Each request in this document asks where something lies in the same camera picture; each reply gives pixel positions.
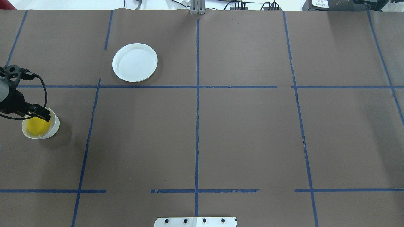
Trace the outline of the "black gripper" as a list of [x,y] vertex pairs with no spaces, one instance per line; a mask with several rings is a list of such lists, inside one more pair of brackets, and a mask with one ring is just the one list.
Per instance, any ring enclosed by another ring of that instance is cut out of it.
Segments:
[[40,118],[46,122],[51,119],[50,111],[39,104],[25,102],[23,94],[17,90],[10,90],[8,95],[0,102],[0,111],[4,114],[29,115]]

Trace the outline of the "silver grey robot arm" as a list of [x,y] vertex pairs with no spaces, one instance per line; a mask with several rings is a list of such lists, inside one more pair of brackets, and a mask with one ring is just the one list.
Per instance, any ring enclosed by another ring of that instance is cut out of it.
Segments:
[[45,122],[51,120],[50,111],[46,109],[48,94],[43,79],[36,76],[41,81],[42,88],[45,94],[44,105],[30,104],[25,101],[24,95],[19,92],[14,86],[6,79],[1,79],[1,117],[23,121],[32,118],[40,118]]

